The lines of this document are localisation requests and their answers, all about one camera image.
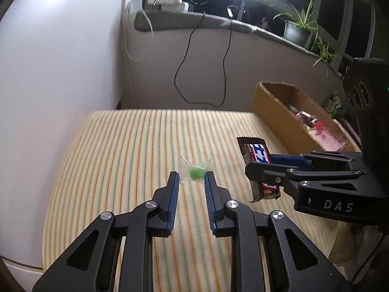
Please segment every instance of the striped tablecloth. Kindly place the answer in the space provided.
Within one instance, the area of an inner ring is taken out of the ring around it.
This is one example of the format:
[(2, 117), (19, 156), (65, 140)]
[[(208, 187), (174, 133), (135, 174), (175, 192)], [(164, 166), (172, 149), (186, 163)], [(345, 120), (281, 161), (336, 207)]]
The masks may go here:
[[(121, 214), (151, 199), (157, 188), (166, 185), (170, 171), (178, 169), (178, 155), (194, 164), (213, 159), (218, 185), (229, 189), (234, 199), (260, 212), (282, 210), (328, 256), (336, 223), (294, 211), (293, 200), (284, 193), (278, 200), (249, 203), (252, 194), (238, 136), (264, 138), (271, 153), (286, 154), (267, 125), (252, 113), (92, 113), (69, 147), (51, 195), (42, 247), (44, 269), (101, 212)], [(229, 291), (231, 243), (216, 239), (209, 229), (203, 185), (182, 184), (177, 212), (173, 235), (154, 240), (154, 290)]]

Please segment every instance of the chocolate bar wrapper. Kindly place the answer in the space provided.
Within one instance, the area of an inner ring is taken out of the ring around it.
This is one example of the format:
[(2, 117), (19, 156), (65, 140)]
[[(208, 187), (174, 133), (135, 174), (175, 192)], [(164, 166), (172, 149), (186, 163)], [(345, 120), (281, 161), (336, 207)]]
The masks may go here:
[[(266, 142), (258, 137), (237, 137), (240, 152), (245, 164), (249, 162), (270, 163), (269, 151)], [(279, 186), (271, 186), (265, 183), (250, 181), (252, 191), (252, 203), (265, 199), (277, 199), (281, 196)]]

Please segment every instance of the flower pot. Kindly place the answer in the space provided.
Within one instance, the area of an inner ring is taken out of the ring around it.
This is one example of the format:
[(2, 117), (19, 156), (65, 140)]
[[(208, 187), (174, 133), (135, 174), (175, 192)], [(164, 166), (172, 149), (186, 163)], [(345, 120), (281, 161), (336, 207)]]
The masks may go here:
[(285, 21), (284, 39), (305, 47), (309, 35), (311, 35), (310, 31), (294, 26), (294, 22), (292, 21)]

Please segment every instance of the cardboard box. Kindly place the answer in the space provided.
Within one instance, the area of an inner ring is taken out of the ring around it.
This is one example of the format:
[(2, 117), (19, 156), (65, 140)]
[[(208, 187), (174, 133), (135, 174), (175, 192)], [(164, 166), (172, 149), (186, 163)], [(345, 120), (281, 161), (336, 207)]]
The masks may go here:
[(339, 151), (359, 151), (352, 138), (338, 122), (334, 122), (307, 93), (295, 85), (283, 82), (258, 83), (251, 99), (251, 108), (264, 120), (291, 155), (310, 153), (324, 148), (315, 141), (286, 106), (316, 115), (320, 122), (338, 139), (345, 142)]

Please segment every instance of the silver screw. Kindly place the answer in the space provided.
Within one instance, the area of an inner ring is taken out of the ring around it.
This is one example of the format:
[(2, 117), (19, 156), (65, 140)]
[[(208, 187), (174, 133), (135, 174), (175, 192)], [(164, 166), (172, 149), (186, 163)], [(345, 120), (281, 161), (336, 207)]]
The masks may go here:
[(272, 212), (272, 216), (275, 218), (275, 219), (283, 219), (283, 212), (281, 212), (280, 210), (274, 210)]
[(155, 201), (147, 201), (145, 205), (146, 205), (146, 207), (148, 209), (153, 209), (153, 208), (155, 208), (157, 206), (157, 202), (155, 202)]
[(101, 218), (103, 221), (107, 221), (107, 220), (109, 220), (111, 217), (112, 217), (112, 213), (111, 213), (111, 212), (103, 212), (103, 213), (100, 214), (100, 218)]
[(239, 202), (235, 201), (235, 200), (230, 200), (230, 201), (227, 202), (227, 206), (229, 208), (234, 209), (234, 208), (237, 208), (239, 206)]

